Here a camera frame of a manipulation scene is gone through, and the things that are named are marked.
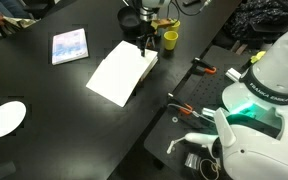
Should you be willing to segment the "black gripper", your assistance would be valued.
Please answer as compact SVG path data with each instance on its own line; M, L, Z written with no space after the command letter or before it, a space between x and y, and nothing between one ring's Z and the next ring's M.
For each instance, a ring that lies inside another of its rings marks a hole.
M150 45L152 49L156 48L155 32L156 29L151 25L150 22L141 22L138 34L136 35L136 44L140 45L142 57L145 57L146 45Z

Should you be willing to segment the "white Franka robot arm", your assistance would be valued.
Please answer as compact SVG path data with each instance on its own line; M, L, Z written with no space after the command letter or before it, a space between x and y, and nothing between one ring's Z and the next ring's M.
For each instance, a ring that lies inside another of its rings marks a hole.
M215 135L167 135L154 146L169 155L181 141L206 148L233 180L288 180L288 31L222 92Z

